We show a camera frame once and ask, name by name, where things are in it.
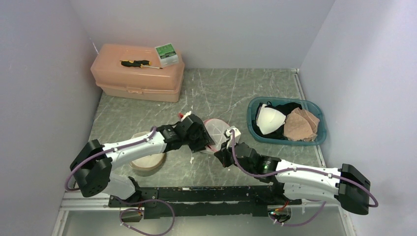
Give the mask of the pink rimmed mesh laundry bag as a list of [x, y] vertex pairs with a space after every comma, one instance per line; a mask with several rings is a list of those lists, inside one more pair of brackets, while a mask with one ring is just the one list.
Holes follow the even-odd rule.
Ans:
[[206, 146], [202, 153], [214, 154], [221, 149], [221, 145], [227, 141], [225, 131], [231, 126], [225, 121], [217, 118], [207, 119], [204, 122], [204, 126], [209, 133], [214, 144]]

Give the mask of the beige mesh laundry bag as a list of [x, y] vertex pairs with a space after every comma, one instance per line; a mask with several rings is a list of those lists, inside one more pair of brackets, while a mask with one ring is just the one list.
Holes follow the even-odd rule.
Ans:
[[139, 159], [133, 160], [129, 163], [130, 167], [136, 171], [153, 172], [162, 167], [166, 160], [165, 153], [148, 155]]

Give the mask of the white bra with black trim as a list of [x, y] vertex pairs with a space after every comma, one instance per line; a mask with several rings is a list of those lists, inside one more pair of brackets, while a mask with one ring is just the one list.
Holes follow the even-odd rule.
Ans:
[[263, 135], [278, 130], [285, 124], [285, 120], [286, 116], [279, 110], [264, 103], [259, 104], [255, 116], [255, 123]]

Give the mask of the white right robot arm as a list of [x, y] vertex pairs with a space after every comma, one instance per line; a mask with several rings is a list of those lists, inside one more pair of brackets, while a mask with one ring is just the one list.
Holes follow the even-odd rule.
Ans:
[[272, 183], [271, 198], [277, 204], [289, 200], [315, 200], [339, 204], [344, 210], [367, 215], [371, 207], [370, 180], [356, 167], [317, 168], [261, 155], [245, 143], [223, 143], [215, 152], [223, 167], [237, 166], [260, 182]]

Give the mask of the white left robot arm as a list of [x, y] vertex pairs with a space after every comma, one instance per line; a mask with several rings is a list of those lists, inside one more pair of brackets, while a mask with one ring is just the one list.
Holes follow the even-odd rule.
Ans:
[[[175, 124], [154, 126], [149, 133], [137, 138], [108, 144], [89, 141], [71, 163], [71, 172], [64, 186], [66, 191], [80, 190], [85, 198], [99, 193], [113, 195], [133, 207], [142, 197], [137, 181], [116, 175], [113, 170], [131, 161], [164, 154], [182, 146], [198, 152], [213, 144], [204, 122], [195, 114], [187, 113]], [[72, 178], [78, 185], [75, 189], [69, 187]]]

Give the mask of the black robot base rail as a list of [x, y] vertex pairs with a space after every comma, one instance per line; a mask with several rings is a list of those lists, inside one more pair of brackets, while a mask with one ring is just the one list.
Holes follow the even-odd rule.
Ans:
[[140, 195], [120, 202], [111, 196], [110, 208], [138, 207], [145, 219], [161, 217], [251, 215], [265, 217], [273, 207], [301, 205], [301, 200], [274, 196], [269, 185], [220, 187], [143, 187]]

